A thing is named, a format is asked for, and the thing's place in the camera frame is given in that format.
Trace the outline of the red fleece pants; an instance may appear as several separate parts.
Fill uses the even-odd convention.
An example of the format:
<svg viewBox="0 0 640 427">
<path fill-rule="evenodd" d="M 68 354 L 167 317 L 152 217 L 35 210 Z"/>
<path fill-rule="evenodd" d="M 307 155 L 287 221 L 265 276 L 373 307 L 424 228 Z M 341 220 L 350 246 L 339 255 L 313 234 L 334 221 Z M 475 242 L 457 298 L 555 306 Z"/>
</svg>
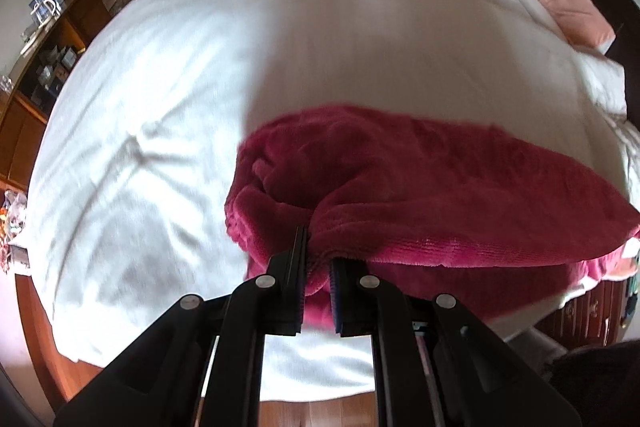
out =
<svg viewBox="0 0 640 427">
<path fill-rule="evenodd" d="M 308 230 L 305 319 L 322 327 L 336 257 L 492 321 L 601 280 L 639 232 L 631 203 L 573 158 L 494 126 L 345 105 L 252 133 L 224 212 L 250 273 Z"/>
</svg>

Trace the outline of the wooden drawer cabinet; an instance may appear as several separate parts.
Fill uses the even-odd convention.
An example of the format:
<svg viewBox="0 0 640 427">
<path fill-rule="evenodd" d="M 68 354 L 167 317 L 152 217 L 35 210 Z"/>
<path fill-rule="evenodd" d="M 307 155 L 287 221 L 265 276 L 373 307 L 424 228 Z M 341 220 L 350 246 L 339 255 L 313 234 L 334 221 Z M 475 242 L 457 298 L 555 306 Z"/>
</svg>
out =
<svg viewBox="0 0 640 427">
<path fill-rule="evenodd" d="M 535 327 L 567 350 L 619 343 L 623 339 L 627 286 L 626 281 L 602 281 Z"/>
</svg>

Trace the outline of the white bed blanket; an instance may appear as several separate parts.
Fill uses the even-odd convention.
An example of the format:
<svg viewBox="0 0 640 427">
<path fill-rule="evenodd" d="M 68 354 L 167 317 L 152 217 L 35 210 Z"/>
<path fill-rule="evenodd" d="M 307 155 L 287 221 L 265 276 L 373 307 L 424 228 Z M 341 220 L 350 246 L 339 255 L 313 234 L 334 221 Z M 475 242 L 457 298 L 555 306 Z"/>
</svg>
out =
<svg viewBox="0 0 640 427">
<path fill-rule="evenodd" d="M 240 145 L 286 115 L 356 106 L 494 126 L 579 161 L 639 213 L 639 135 L 589 98 L 538 0 L 134 0 L 66 80 L 28 189 L 32 280 L 55 347 L 103 367 L 186 294 L 250 258 L 224 205 Z M 593 288 L 487 321 L 510 336 Z M 268 340 L 267 401 L 373 388 L 366 338 Z"/>
</svg>

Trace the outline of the wooden shelf cabinet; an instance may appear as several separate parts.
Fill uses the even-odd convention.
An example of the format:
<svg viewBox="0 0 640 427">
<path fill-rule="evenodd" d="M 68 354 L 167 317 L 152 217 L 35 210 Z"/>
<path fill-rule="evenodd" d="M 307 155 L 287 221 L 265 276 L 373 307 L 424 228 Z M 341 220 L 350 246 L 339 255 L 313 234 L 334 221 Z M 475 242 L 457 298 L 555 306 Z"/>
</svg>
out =
<svg viewBox="0 0 640 427">
<path fill-rule="evenodd" d="M 53 106 L 70 72 L 110 22 L 102 0 L 66 0 L 1 88 L 1 187 L 25 191 Z"/>
</svg>

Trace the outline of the white pillow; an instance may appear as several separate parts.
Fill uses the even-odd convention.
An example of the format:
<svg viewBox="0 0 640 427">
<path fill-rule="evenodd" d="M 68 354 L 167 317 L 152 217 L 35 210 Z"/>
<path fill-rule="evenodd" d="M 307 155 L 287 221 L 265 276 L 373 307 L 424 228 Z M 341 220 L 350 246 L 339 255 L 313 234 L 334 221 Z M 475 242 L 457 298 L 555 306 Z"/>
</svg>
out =
<svg viewBox="0 0 640 427">
<path fill-rule="evenodd" d="M 614 117 L 627 117 L 625 69 L 597 50 L 576 46 L 578 66 L 589 98 Z"/>
</svg>

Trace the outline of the pink pillow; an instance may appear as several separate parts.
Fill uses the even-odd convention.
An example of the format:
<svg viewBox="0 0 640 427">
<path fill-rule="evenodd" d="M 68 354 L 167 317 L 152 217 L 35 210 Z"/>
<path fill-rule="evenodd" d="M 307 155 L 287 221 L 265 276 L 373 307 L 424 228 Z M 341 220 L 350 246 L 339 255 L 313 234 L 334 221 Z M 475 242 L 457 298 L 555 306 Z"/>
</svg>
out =
<svg viewBox="0 0 640 427">
<path fill-rule="evenodd" d="M 616 35 L 611 24 L 591 0 L 538 0 L 572 46 L 605 54 Z"/>
</svg>

